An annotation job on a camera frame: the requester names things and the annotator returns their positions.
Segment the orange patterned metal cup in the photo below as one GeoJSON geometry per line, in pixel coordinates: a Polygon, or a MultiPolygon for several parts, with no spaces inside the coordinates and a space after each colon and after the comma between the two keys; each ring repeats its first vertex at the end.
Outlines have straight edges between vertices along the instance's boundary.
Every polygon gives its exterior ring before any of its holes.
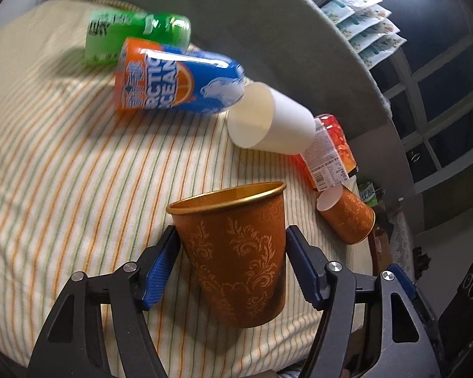
{"type": "Polygon", "coordinates": [[[218,320],[247,329],[285,302],[283,182],[251,183],[167,207],[201,291],[218,320]]]}

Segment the small orange patterned cup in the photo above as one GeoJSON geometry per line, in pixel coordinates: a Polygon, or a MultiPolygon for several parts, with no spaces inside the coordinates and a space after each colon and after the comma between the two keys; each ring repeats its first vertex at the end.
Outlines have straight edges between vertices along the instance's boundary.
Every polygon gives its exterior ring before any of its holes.
{"type": "Polygon", "coordinates": [[[316,208],[346,245],[362,242],[376,220],[374,210],[342,184],[321,192],[316,208]]]}

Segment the white paper cup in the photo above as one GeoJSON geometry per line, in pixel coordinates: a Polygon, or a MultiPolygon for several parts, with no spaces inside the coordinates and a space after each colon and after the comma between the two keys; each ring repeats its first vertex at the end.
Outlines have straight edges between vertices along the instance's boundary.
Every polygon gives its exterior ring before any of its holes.
{"type": "Polygon", "coordinates": [[[314,116],[306,107],[261,82],[245,87],[226,126],[239,148],[286,155],[304,152],[315,135],[314,116]]]}

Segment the orange blue Arctic Ocean cup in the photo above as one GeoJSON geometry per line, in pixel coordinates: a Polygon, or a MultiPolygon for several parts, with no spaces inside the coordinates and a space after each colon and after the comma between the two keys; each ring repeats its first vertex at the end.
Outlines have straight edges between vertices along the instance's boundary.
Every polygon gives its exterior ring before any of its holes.
{"type": "Polygon", "coordinates": [[[119,55],[114,83],[119,111],[220,113],[243,94],[244,69],[225,55],[137,37],[128,37],[119,55]]]}

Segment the green drink cup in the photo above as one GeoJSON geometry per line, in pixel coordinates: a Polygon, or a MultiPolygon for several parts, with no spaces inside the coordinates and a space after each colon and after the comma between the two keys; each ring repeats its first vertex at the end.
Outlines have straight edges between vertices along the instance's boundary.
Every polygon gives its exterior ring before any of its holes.
{"type": "Polygon", "coordinates": [[[180,14],[98,9],[90,14],[84,58],[91,65],[115,63],[128,37],[186,49],[190,36],[190,20],[180,14]]]}

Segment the green small packet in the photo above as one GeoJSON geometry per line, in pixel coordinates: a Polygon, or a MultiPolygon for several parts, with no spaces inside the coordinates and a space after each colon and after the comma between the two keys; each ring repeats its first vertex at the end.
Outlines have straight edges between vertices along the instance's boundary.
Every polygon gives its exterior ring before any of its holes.
{"type": "Polygon", "coordinates": [[[366,181],[358,185],[361,200],[369,207],[376,207],[378,204],[376,189],[372,181],[366,181]]]}

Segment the red orange snack packet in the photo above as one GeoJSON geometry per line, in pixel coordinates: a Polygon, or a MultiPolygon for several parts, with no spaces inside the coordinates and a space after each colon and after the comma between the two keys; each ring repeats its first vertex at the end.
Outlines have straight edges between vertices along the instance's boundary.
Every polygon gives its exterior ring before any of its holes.
{"type": "Polygon", "coordinates": [[[302,154],[295,155],[294,160],[312,188],[322,192],[353,177],[358,165],[334,115],[323,113],[314,122],[312,144],[302,154]]]}

